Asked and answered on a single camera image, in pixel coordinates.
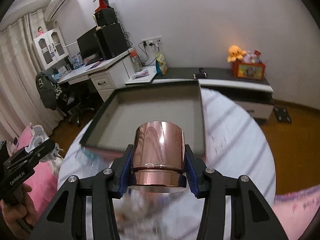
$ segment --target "blue gripper pad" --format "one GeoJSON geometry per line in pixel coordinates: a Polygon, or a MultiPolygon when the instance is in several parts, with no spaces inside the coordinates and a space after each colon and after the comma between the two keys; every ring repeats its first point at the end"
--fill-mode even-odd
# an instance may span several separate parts
{"type": "Polygon", "coordinates": [[[120,176],[119,195],[121,197],[123,196],[124,193],[127,192],[127,188],[128,188],[129,174],[130,174],[130,169],[132,166],[132,152],[133,152],[133,150],[130,151],[128,158],[125,162],[124,169],[122,170],[122,173],[120,176]]]}
{"type": "Polygon", "coordinates": [[[198,176],[196,174],[196,170],[193,167],[189,155],[185,154],[185,171],[190,187],[190,191],[195,195],[195,197],[198,197],[200,194],[200,190],[198,188],[198,176]]]}

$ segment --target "metallic cup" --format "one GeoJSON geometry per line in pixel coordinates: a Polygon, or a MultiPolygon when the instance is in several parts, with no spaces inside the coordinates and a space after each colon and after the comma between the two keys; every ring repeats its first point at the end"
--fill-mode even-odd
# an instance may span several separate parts
{"type": "Polygon", "coordinates": [[[141,125],[134,140],[129,187],[135,190],[168,193],[186,188],[183,175],[184,136],[169,122],[141,125]]]}

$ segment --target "computer tower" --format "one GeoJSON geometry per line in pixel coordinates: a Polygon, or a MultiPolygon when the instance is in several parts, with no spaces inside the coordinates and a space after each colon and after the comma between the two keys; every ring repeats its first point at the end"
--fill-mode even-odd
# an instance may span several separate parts
{"type": "Polygon", "coordinates": [[[103,27],[104,25],[110,25],[117,23],[117,16],[113,8],[104,8],[94,14],[97,25],[103,27]]]}
{"type": "Polygon", "coordinates": [[[104,26],[96,31],[102,57],[110,59],[128,49],[119,23],[104,26]]]}

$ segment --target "power outlet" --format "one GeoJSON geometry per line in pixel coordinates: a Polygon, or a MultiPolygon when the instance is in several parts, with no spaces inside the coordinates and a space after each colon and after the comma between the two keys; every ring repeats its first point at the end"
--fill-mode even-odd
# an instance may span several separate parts
{"type": "Polygon", "coordinates": [[[159,36],[159,37],[141,40],[141,42],[144,42],[144,41],[147,43],[147,45],[149,45],[150,43],[161,44],[162,38],[161,36],[159,36]]]}

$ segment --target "red box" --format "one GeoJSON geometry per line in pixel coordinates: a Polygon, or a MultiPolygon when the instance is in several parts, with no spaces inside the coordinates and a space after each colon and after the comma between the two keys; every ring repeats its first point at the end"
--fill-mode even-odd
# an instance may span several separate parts
{"type": "Polygon", "coordinates": [[[266,65],[263,63],[244,63],[240,60],[232,62],[235,77],[263,80],[266,65]]]}

